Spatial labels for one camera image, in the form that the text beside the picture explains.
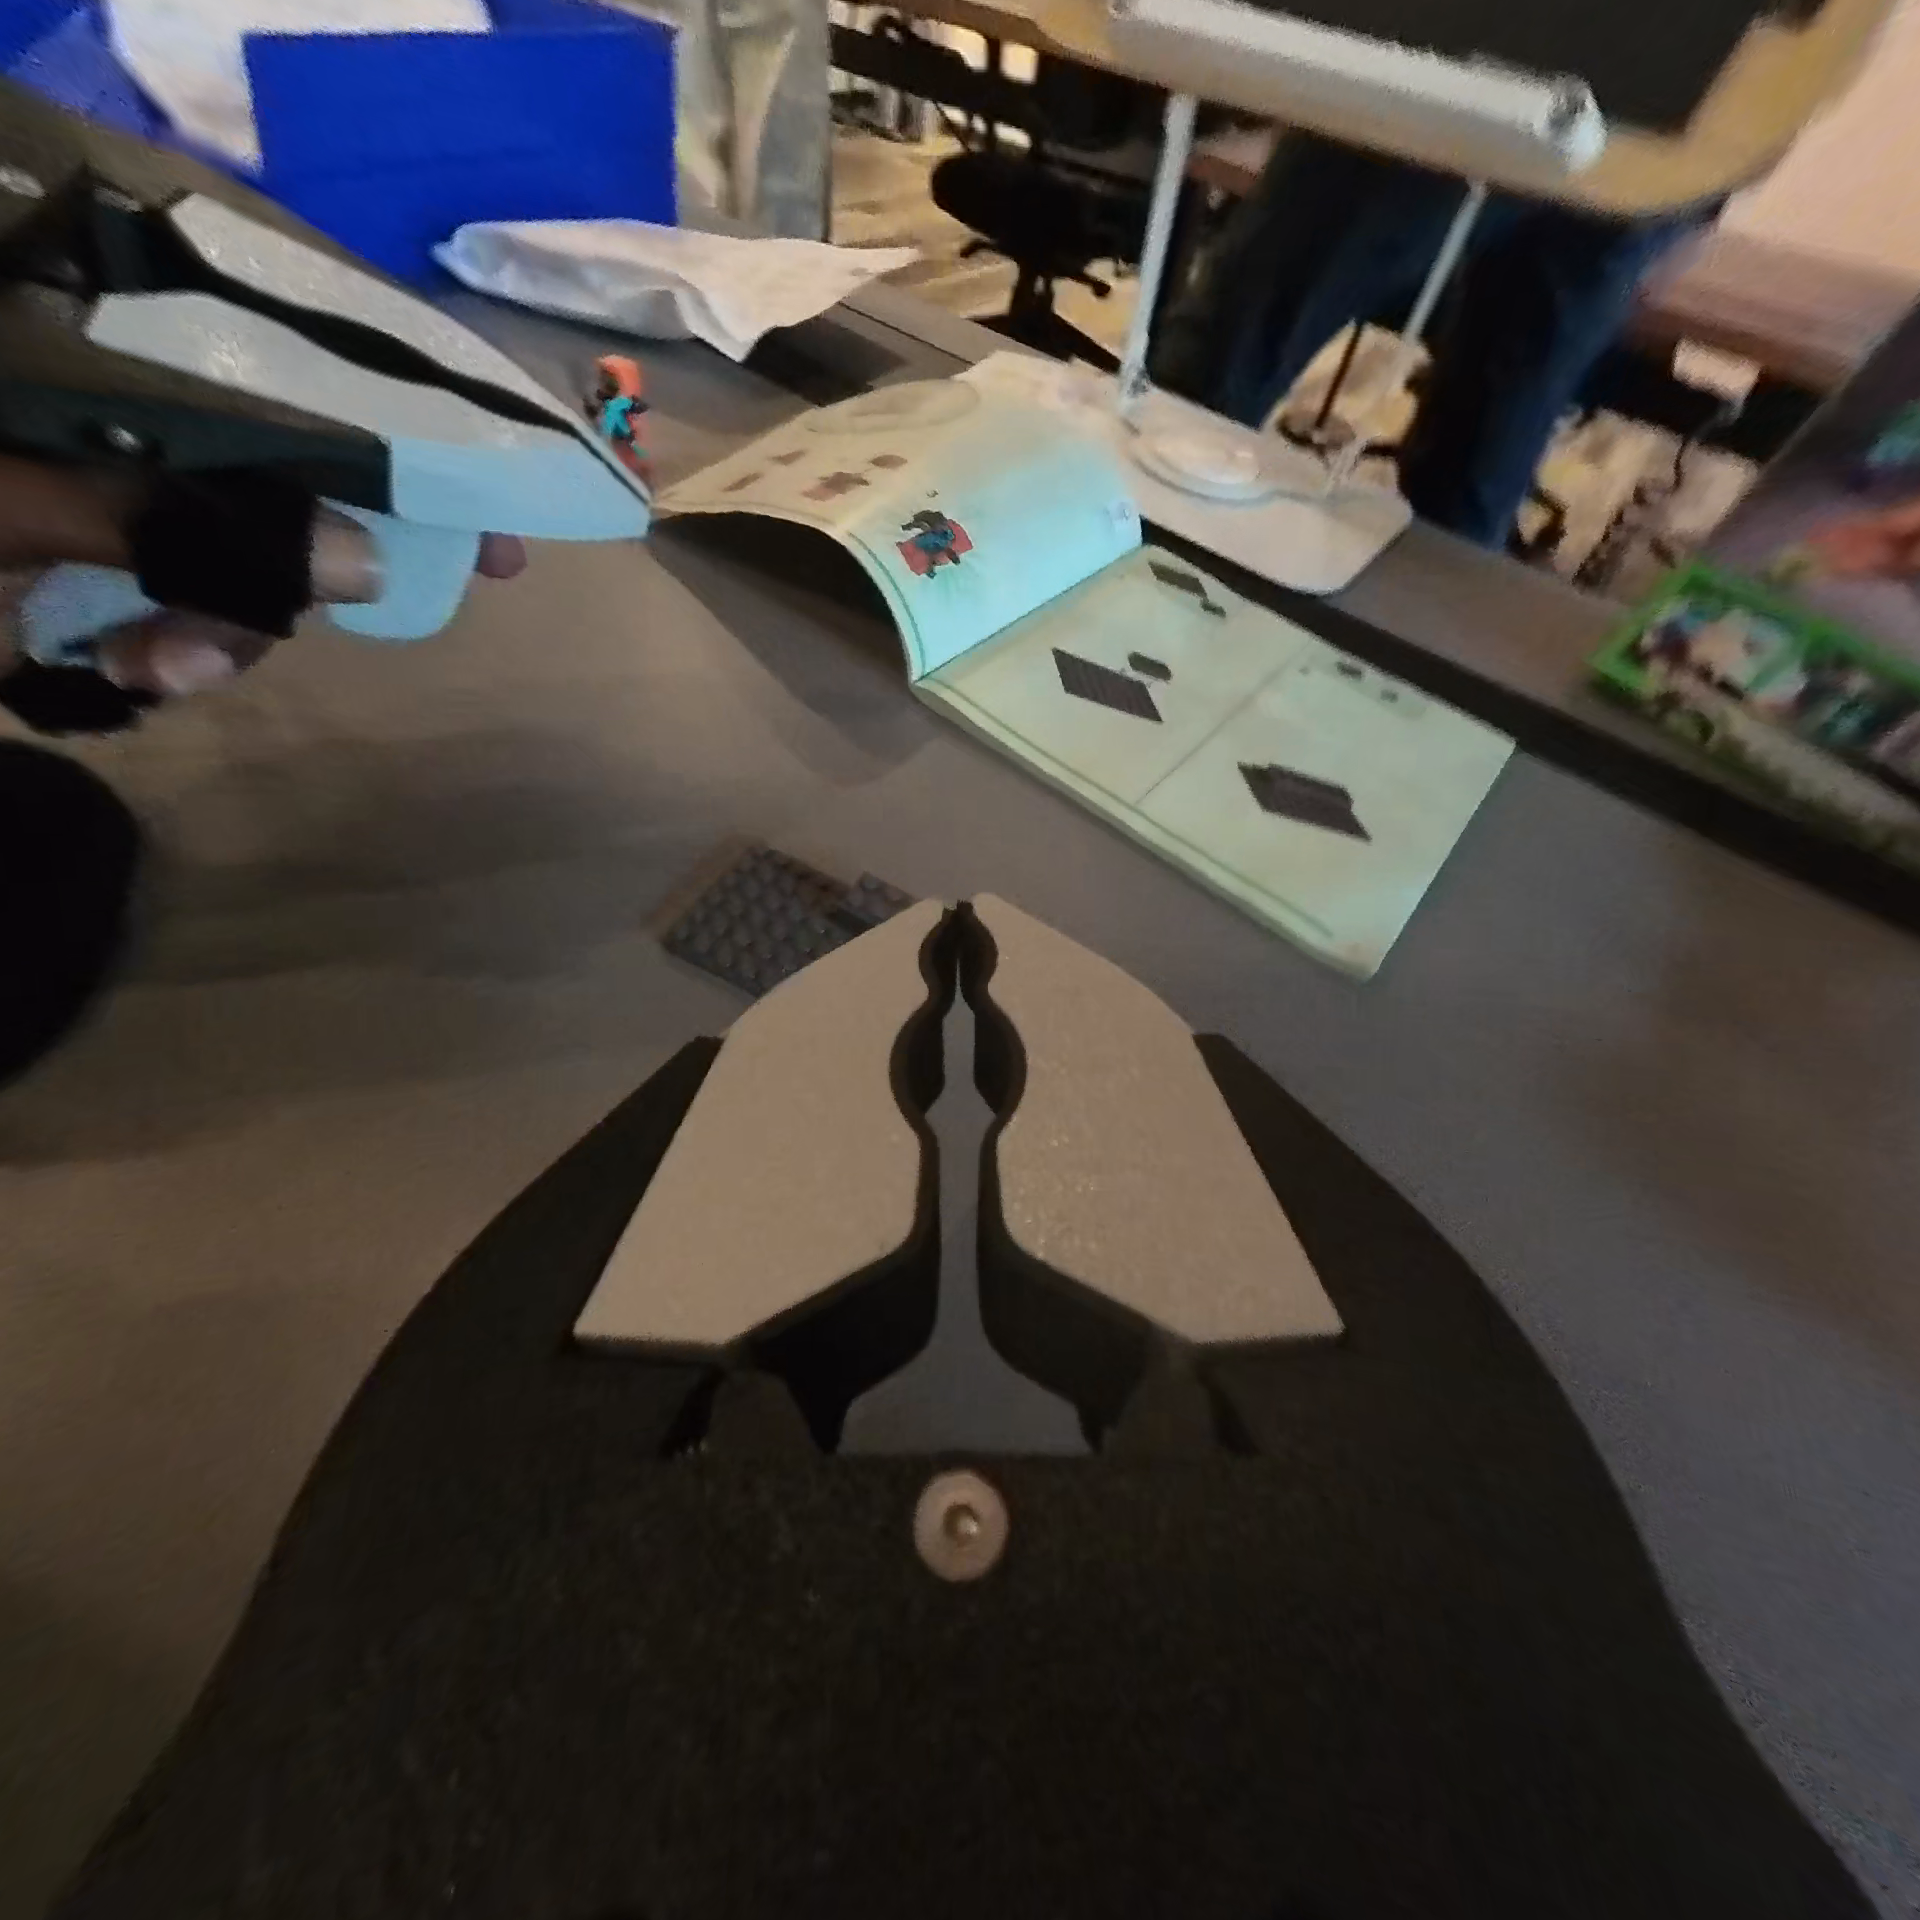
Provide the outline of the orange toy brick model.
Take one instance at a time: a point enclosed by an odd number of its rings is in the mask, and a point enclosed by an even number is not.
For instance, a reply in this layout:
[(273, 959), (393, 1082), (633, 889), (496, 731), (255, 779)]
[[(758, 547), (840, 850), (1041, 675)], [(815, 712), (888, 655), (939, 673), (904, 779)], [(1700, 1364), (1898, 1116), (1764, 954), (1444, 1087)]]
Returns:
[(593, 363), (593, 388), (585, 411), (618, 464), (628, 468), (640, 488), (652, 488), (652, 456), (647, 443), (650, 399), (640, 363), (631, 355), (600, 355)]

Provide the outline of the person's left hand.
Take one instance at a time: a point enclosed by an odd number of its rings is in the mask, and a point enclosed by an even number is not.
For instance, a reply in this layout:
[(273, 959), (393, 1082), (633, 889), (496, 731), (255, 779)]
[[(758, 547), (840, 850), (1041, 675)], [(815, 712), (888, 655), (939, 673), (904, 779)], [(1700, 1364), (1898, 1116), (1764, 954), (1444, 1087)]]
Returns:
[(144, 708), (245, 673), (308, 610), (386, 593), (376, 539), (311, 495), (255, 477), (144, 477), (2, 454), (2, 701), (47, 667), (27, 595), (63, 565), (123, 571), (153, 610), (90, 642), (107, 708)]

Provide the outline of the grey desk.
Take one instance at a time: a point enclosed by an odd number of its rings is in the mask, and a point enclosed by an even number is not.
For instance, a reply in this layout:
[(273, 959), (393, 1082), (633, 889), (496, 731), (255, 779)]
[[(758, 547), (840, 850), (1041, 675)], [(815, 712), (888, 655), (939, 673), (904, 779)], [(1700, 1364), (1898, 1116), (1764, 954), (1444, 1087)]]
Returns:
[[(2, 1917), (1886, 1917), (1918, 942), (1516, 757), (1380, 981), (918, 708), (727, 537), (78, 753), (117, 997), (2, 1099)], [(567, 1329), (715, 1067), (723, 830), (1151, 987), (1348, 1335), (1232, 1446), (974, 1329), (663, 1458)]]

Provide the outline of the black office chair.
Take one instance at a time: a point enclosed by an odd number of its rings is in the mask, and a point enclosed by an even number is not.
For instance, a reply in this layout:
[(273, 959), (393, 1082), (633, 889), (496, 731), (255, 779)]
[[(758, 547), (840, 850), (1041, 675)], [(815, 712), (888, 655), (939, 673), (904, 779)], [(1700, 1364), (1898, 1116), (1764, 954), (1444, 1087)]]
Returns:
[(930, 202), (970, 233), (963, 257), (990, 253), (1015, 269), (1009, 302), (981, 327), (1053, 363), (1121, 374), (1121, 355), (1058, 312), (1058, 292), (1078, 286), (1104, 302), (1112, 286), (1095, 274), (1098, 265), (1138, 269), (1146, 181), (1061, 158), (959, 150), (930, 169), (926, 188)]

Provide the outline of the dark desk with wooden edge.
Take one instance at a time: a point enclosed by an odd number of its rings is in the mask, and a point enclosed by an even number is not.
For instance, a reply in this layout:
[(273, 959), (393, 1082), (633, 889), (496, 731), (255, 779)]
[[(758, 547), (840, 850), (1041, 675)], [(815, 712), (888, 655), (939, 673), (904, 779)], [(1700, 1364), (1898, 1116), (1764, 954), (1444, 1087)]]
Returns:
[[(745, 365), (784, 397), (837, 401), (901, 380), (967, 374), (1000, 349), (1045, 374), (1061, 368), (918, 295), (867, 289), (815, 319), (774, 331)], [(1146, 523), (1146, 537), (1339, 649), (1475, 716), (1535, 762), (1918, 935), (1918, 877), (1802, 819), (1785, 800), (1595, 693), (1588, 661), (1615, 610), (1592, 595), (1419, 523), (1354, 585), (1324, 597), (1279, 587), (1159, 521)]]

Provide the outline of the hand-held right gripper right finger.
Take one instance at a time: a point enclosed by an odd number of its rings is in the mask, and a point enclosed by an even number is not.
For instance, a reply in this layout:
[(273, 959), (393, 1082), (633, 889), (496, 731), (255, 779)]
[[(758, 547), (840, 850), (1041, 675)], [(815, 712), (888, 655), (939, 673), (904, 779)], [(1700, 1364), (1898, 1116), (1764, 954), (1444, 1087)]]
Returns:
[(1132, 972), (974, 897), (1015, 1090), (991, 1148), (1019, 1254), (1196, 1349), (1343, 1335), (1191, 1026)]

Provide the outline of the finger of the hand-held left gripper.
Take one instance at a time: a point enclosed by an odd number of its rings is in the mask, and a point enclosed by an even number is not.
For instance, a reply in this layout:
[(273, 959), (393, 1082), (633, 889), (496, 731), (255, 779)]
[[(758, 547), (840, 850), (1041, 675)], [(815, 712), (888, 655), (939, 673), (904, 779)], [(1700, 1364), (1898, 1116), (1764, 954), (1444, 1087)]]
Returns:
[(592, 454), (511, 361), (412, 292), (213, 196), (162, 219), (201, 277), (160, 299), (160, 363), (436, 454)]
[(650, 534), (635, 483), (554, 421), (509, 421), (436, 386), (370, 374), (295, 327), (208, 295), (98, 302), (88, 344), (195, 375), (227, 399), (286, 401), (390, 450), (390, 514), (443, 529), (554, 544)]

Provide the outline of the black panel with pale edge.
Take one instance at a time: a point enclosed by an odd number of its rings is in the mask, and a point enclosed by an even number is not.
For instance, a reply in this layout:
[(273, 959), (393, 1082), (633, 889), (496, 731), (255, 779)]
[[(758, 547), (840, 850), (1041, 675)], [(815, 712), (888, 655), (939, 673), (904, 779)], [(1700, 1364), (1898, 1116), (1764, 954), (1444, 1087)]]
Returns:
[(1250, 4), (1208, 91), (1458, 181), (1603, 213), (1759, 176), (1895, 4)]

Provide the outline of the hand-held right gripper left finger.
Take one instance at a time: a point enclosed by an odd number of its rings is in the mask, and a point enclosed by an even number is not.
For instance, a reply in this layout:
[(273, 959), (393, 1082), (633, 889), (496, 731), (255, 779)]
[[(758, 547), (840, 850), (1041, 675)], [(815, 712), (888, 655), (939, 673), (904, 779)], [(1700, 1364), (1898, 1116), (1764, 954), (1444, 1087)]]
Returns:
[(745, 1353), (904, 1254), (939, 1179), (942, 901), (814, 959), (723, 1036), (604, 1273), (587, 1349)]

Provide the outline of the building instruction booklet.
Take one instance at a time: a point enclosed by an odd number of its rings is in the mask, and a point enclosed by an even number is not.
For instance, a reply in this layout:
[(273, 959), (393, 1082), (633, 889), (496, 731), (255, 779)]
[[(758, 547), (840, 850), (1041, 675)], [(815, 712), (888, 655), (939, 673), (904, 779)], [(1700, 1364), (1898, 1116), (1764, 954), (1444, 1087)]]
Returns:
[(981, 363), (814, 410), (659, 514), (837, 547), (926, 708), (1354, 981), (1513, 754), (1151, 547), (1138, 468), (1061, 375)]

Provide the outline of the green toy set box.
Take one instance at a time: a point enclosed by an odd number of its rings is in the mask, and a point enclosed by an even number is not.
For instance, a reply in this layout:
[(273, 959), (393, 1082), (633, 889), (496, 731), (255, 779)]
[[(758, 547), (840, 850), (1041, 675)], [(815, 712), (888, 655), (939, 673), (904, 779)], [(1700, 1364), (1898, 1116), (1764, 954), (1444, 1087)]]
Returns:
[(1600, 695), (1918, 877), (1918, 327), (1589, 661)]

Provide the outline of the black textured pad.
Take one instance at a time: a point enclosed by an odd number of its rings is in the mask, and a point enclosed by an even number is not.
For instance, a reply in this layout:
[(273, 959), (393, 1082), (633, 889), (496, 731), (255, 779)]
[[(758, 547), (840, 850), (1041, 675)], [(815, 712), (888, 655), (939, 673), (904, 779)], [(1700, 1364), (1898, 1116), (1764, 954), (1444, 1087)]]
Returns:
[(129, 807), (80, 763), (2, 744), (2, 1087), (107, 991), (139, 877)]

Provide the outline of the blue plastic bin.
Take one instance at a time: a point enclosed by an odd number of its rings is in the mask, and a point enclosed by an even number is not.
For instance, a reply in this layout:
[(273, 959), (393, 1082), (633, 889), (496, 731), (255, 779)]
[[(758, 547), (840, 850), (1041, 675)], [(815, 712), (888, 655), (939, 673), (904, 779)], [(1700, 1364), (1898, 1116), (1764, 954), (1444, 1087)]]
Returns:
[(609, 4), (2, 4), (2, 78), (393, 277), (469, 221), (679, 221), (675, 31)]

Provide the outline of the dark grey toy base plate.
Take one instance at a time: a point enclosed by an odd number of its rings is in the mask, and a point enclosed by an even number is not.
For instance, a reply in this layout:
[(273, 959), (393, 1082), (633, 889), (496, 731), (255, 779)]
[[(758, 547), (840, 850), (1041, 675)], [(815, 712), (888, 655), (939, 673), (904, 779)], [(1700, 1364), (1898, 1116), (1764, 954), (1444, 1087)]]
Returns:
[(663, 895), (647, 929), (672, 959), (758, 1001), (867, 935), (837, 919), (849, 881), (767, 843), (731, 841)]

